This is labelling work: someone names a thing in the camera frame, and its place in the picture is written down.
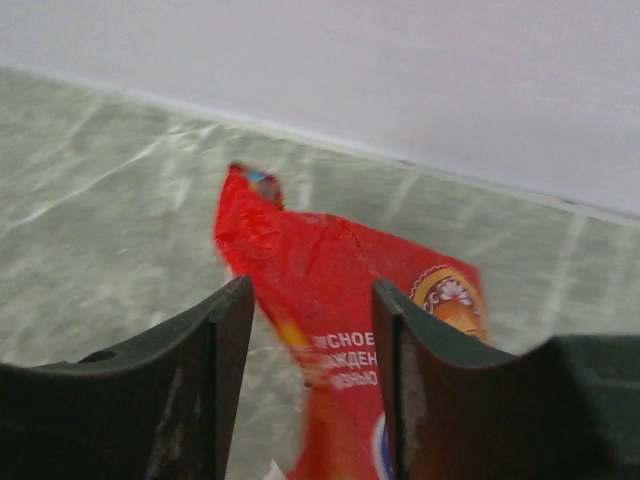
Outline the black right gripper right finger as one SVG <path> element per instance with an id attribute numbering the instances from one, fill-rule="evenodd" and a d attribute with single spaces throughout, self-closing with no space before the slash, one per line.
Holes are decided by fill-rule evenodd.
<path id="1" fill-rule="evenodd" d="M 396 478 L 638 477 L 637 336 L 555 336 L 514 356 L 387 280 L 372 322 Z"/>

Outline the red candy bag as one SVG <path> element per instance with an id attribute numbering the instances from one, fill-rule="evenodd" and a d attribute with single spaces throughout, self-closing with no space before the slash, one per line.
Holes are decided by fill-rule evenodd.
<path id="1" fill-rule="evenodd" d="M 288 479 L 389 479 L 392 461 L 372 292 L 393 282 L 460 331 L 487 336 L 478 270 L 414 242 L 330 214 L 288 210 L 278 179 L 234 163 L 215 243 L 288 346 L 309 385 L 304 443 Z"/>

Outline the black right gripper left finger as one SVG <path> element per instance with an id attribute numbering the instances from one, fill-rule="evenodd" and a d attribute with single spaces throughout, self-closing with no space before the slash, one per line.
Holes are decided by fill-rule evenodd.
<path id="1" fill-rule="evenodd" d="M 5 479 L 221 479 L 254 315 L 241 276 L 76 363 L 1 368 Z"/>

